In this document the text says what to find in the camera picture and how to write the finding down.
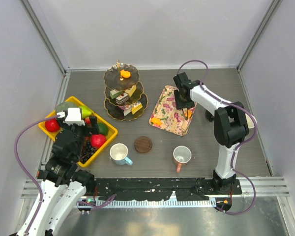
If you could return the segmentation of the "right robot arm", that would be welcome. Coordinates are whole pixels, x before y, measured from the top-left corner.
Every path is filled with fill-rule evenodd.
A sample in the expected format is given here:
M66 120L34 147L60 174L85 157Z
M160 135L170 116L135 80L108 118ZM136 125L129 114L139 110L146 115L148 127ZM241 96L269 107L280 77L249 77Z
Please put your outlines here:
M195 104L206 110L206 118L214 124L214 137L219 144L219 156L213 170L212 188L219 194L225 193L235 183L234 163L237 149L249 134L244 106L232 103L210 91L200 81L191 81L185 72L173 77L176 108L191 109Z

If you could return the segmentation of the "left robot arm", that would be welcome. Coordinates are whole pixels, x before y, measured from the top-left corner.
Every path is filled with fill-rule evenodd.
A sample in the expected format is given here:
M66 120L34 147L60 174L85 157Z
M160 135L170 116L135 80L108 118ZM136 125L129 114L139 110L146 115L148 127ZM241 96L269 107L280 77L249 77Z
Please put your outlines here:
M57 235L77 201L95 191L94 175L77 170L77 163L85 138L99 133L97 118L90 117L90 125L65 124L63 118L57 121L62 130L55 137L41 183L33 181L39 194L17 236Z

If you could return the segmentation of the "cream cake slice with kiwi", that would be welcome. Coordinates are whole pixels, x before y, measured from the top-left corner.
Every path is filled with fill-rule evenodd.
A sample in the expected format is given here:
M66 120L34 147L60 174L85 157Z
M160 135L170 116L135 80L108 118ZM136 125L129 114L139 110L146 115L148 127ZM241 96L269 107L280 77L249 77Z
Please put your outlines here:
M127 89L125 92L128 94L129 97L132 97L136 89L137 89L136 85L133 85L131 88Z

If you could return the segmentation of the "yellow triangle cake slice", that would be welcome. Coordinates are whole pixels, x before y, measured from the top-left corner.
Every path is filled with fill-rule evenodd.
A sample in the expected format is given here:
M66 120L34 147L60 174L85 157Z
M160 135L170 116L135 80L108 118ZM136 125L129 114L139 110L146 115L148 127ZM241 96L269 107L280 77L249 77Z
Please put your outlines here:
M137 101L132 104L131 113L134 115L137 113L141 108L143 108L143 105L140 101Z

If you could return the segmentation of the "floral rectangular tray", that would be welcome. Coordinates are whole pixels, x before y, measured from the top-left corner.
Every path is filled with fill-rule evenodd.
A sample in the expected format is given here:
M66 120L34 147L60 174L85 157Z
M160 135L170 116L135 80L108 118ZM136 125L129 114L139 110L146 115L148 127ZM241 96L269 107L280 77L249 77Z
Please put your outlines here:
M160 97L153 109L153 112L149 119L149 124L153 127L165 130L167 132L185 136L188 132L189 126L192 121L192 117L188 120L184 118L184 112L186 109L177 110L175 103L174 90L176 87L167 85L163 88ZM195 106L189 110L193 111L193 114L196 110ZM162 121L161 125L154 124L151 120L152 118L159 118Z

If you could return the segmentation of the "round wooden coaster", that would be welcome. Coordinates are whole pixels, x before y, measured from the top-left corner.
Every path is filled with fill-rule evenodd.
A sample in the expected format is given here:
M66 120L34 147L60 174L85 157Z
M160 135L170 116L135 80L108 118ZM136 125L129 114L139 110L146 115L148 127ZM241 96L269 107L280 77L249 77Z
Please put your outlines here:
M147 136L140 136L135 140L134 148L138 153L148 153L152 149L152 140Z

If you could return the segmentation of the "chocolate cherry cake slice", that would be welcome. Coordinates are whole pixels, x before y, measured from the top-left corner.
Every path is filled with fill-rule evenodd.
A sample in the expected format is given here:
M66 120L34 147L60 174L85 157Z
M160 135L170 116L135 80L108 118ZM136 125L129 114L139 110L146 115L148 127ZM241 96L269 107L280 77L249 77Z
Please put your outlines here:
M127 93L123 93L123 94L121 94L120 96L118 96L117 98L116 98L116 104L117 105L122 105L122 104L124 104L127 100L129 100L129 96L128 96L128 94Z

